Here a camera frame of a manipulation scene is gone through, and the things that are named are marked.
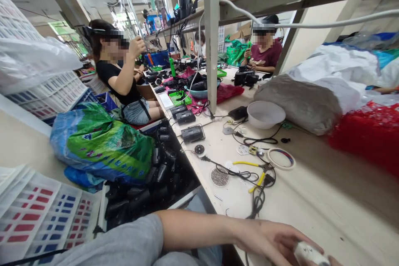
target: hand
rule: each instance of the hand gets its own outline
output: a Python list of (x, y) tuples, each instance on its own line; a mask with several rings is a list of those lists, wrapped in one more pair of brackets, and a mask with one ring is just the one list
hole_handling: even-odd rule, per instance
[(130, 41), (129, 54), (136, 59), (145, 51), (145, 43), (140, 36), (136, 36)]
[[(334, 257), (329, 256), (328, 260), (330, 261), (331, 266), (342, 266)], [(308, 262), (308, 266), (317, 266), (316, 263)]]
[(270, 259), (276, 266), (298, 266), (294, 249), (299, 241), (305, 241), (323, 249), (294, 227), (266, 220), (243, 220), (236, 226), (236, 245), (247, 252)]
[(252, 52), (251, 52), (251, 49), (247, 49), (247, 50), (245, 50), (245, 53), (244, 53), (244, 58), (245, 59), (248, 59), (248, 57), (250, 57), (252, 55)]

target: white cable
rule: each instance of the white cable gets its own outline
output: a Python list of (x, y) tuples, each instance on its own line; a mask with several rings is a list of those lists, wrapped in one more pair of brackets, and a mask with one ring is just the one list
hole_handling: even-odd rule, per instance
[[(248, 18), (253, 20), (254, 22), (261, 24), (257, 18), (255, 18), (251, 13), (243, 10), (242, 8), (237, 7), (233, 2), (230, 0), (219, 0), (219, 2), (226, 3), (234, 8), (236, 11), (241, 12), (242, 14), (246, 15)], [(399, 17), (399, 10), (387, 10), (384, 12), (378, 12), (372, 15), (368, 15), (365, 17), (360, 17), (351, 20), (339, 21), (334, 23), (327, 23), (327, 24), (299, 24), (299, 23), (288, 23), (288, 24), (276, 24), (276, 28), (309, 28), (309, 29), (321, 29), (321, 28), (334, 28), (334, 27), (343, 27), (348, 25), (354, 25), (359, 23), (364, 23), (368, 21), (373, 21), (376, 19), (386, 18), (386, 17)]]
[[(204, 16), (204, 13), (205, 13), (205, 12), (203, 12), (202, 15), (201, 15), (201, 17), (199, 18), (199, 22), (198, 22), (198, 34), (200, 34), (200, 31), (201, 31), (201, 20), (202, 20), (202, 17)], [(192, 78), (191, 85), (190, 85), (190, 88), (189, 88), (189, 90), (188, 90), (188, 94), (187, 94), (187, 96), (186, 96), (184, 99), (182, 99), (181, 101), (179, 101), (177, 104), (180, 104), (180, 103), (184, 102), (184, 101), (188, 98), (188, 96), (190, 95), (190, 92), (191, 92), (192, 84), (194, 83), (194, 79), (195, 79), (195, 77), (197, 76), (197, 74), (198, 74), (199, 71), (200, 71), (200, 57), (199, 57), (199, 55), (198, 55), (198, 56), (197, 56), (197, 71), (195, 72), (195, 75), (194, 75), (194, 77)]]

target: cardboard box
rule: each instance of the cardboard box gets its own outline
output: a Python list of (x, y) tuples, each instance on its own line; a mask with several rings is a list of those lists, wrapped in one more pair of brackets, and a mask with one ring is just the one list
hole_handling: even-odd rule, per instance
[(230, 35), (230, 40), (233, 41), (235, 39), (249, 37), (251, 35), (251, 30), (251, 22), (248, 22), (241, 26), (236, 33)]

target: red mesh bag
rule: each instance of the red mesh bag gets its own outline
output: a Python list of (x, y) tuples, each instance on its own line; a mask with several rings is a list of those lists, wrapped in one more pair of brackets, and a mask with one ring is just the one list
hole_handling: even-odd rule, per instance
[(330, 146), (363, 157), (399, 178), (399, 104), (367, 103), (342, 116)]

